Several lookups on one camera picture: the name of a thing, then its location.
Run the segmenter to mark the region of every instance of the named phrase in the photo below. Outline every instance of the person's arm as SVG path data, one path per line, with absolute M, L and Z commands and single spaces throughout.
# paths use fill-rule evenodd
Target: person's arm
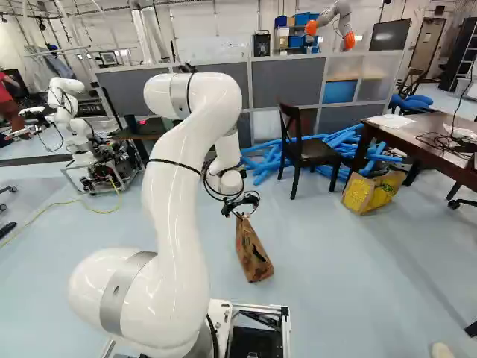
M 20 88 L 20 85 L 18 82 L 16 82 L 12 77 L 5 75 L 5 77 L 2 78 L 2 81 L 8 82 L 9 84 L 12 84 L 18 88 Z

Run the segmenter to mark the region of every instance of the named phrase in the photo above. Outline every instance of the black monitor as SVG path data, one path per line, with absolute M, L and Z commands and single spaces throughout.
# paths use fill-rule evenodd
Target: black monitor
M 410 27 L 411 19 L 374 24 L 370 51 L 403 50 Z

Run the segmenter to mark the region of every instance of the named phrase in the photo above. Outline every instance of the yellow box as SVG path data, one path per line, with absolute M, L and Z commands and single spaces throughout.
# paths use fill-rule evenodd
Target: yellow box
M 277 48 L 288 48 L 288 36 L 278 36 Z
M 288 27 L 295 26 L 295 18 L 293 16 L 289 16 L 286 18 L 286 25 Z

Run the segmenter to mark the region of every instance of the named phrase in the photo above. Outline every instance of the door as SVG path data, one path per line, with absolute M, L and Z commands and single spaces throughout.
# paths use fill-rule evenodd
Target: door
M 425 17 L 423 19 L 409 67 L 429 70 L 445 24 L 446 19 L 442 18 Z

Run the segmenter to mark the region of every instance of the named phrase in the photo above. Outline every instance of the yellow cable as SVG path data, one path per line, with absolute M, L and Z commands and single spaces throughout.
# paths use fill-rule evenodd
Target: yellow cable
M 34 223 L 35 220 L 37 220 L 40 215 L 42 215 L 46 210 L 48 210 L 50 207 L 54 207 L 54 206 L 57 206 L 57 205 L 68 205 L 68 204 L 72 204 L 72 203 L 77 203 L 77 202 L 81 202 L 82 205 L 85 207 L 85 209 L 89 210 L 89 211 L 92 211 L 94 213 L 97 213 L 97 214 L 110 214 L 110 213 L 114 213 L 115 211 L 118 211 L 120 208 L 121 208 L 121 204 L 122 204 L 122 197 L 121 197 L 121 194 L 119 194 L 119 191 L 118 191 L 118 188 L 116 188 L 116 185 L 114 185 L 114 182 L 113 182 L 113 179 L 111 179 L 111 177 L 109 177 L 110 179 L 110 182 L 111 184 L 113 185 L 113 188 L 114 190 L 116 191 L 116 194 L 118 196 L 118 203 L 117 205 L 114 207 L 114 209 L 111 209 L 111 210 L 107 210 L 107 211 L 101 211 L 101 210 L 96 210 L 96 209 L 93 209 L 91 208 L 85 201 L 83 201 L 82 199 L 75 199 L 75 200 L 70 200 L 70 201 L 64 201 L 64 202 L 61 202 L 61 203 L 53 203 L 53 204 L 49 204 L 45 209 L 41 210 L 39 213 L 37 213 L 29 222 L 27 222 L 26 224 L 24 224 L 23 226 L 21 226 L 18 230 L 16 230 L 15 234 L 6 239 L 6 240 L 2 240 L 0 242 L 0 248 L 3 248 L 6 244 L 8 244 L 9 242 L 11 242 L 13 239 L 15 239 L 27 226 L 31 225 Z

